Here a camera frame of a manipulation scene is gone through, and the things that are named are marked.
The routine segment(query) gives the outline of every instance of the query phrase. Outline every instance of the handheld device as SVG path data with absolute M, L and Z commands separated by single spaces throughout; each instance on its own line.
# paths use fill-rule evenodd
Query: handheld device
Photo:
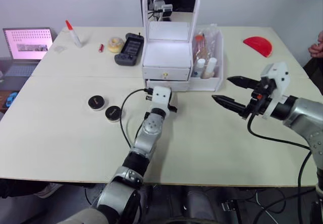
M 126 40 L 121 52 L 115 55 L 115 61 L 122 66 L 134 66 L 143 46 L 144 38 L 141 35 L 127 33 Z

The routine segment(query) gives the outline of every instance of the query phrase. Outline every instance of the white wall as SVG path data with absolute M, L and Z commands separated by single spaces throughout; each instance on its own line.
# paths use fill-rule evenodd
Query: white wall
M 140 0 L 0 0 L 0 28 L 66 26 L 142 26 Z M 0 57 L 9 57 L 0 31 Z
M 199 24 L 270 26 L 301 65 L 323 30 L 323 0 L 201 0 Z
M 0 0 L 0 27 L 141 26 L 140 0 Z M 271 26 L 301 65 L 323 30 L 323 0 L 201 0 L 199 24 Z M 0 57 L 9 56 L 0 33 Z

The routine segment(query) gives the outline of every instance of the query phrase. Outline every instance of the device screen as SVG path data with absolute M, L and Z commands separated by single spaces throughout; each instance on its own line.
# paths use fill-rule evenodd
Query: device screen
M 126 41 L 126 45 L 124 46 L 124 53 L 132 56 L 136 56 L 138 50 L 140 50 L 140 46 L 142 41 L 136 38 L 131 38 Z
M 50 29 L 5 29 L 4 33 L 15 60 L 40 60 L 52 45 Z

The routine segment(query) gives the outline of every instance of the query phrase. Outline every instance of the white shelf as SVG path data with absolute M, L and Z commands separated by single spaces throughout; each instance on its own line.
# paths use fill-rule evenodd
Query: white shelf
M 188 42 L 190 23 L 150 21 L 148 24 L 148 35 L 150 40 L 176 40 Z
M 191 44 L 181 42 L 150 42 L 145 49 L 144 67 L 190 68 Z

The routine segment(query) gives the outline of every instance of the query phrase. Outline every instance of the laptop keyboard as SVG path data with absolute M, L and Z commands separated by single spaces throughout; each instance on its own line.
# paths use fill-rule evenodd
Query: laptop keyboard
M 12 65 L 6 72 L 6 76 L 30 77 L 37 65 Z

